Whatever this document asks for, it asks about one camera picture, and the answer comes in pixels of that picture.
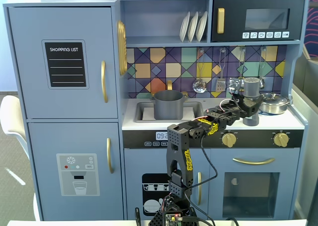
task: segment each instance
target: white plate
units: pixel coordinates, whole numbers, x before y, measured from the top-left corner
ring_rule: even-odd
[[[197,36],[198,42],[201,41],[201,38],[203,36],[203,32],[204,32],[205,26],[207,24],[207,19],[208,19],[208,12],[206,11],[206,12],[204,12],[203,16],[200,18],[199,24],[197,27],[196,36]]]
[[[194,33],[195,33],[195,28],[197,27],[198,15],[199,15],[199,13],[196,12],[194,14],[194,17],[192,18],[192,20],[190,22],[189,31],[188,31],[188,38],[189,38],[190,42],[193,39],[193,36],[194,36]]]
[[[183,42],[185,34],[187,33],[189,19],[190,19],[190,12],[188,12],[188,14],[185,16],[181,25],[180,34],[179,34],[181,42]]]

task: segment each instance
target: white chair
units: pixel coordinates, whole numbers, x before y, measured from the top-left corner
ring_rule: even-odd
[[[0,106],[0,123],[6,135],[15,136],[20,142],[25,154],[29,157],[28,146],[26,143],[20,100],[14,96],[3,98]],[[40,221],[36,197],[33,197],[33,211],[36,221]]]

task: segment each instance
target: shopping list sign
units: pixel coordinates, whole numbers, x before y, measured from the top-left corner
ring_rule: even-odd
[[[45,42],[51,87],[86,87],[82,42]]]

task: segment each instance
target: sink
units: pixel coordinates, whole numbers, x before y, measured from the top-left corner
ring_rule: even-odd
[[[136,123],[175,123],[187,122],[193,118],[203,116],[203,108],[200,102],[184,102],[183,118],[181,120],[156,120],[153,117],[154,104],[149,102],[141,102],[137,104],[134,122]]]

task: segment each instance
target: colorful tile backsplash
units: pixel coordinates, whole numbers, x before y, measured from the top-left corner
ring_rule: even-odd
[[[204,50],[203,55],[199,54],[200,49]],[[240,54],[239,46],[226,47],[225,58],[222,54],[221,67],[224,66],[223,77],[227,82],[230,77],[239,77],[241,70],[243,77],[259,75],[260,46],[246,46],[244,65],[243,55],[239,61]],[[266,54],[262,53],[265,88],[261,93],[280,93],[285,56],[286,46],[267,46]],[[168,80],[172,81],[174,90],[187,91],[191,98],[224,98],[229,95],[225,91],[215,91],[217,79],[221,77],[220,47],[133,48],[127,49],[127,62],[130,98],[150,98],[151,93],[165,90]],[[199,78],[199,67],[202,67],[201,78],[207,83],[204,93],[196,93],[192,87]]]

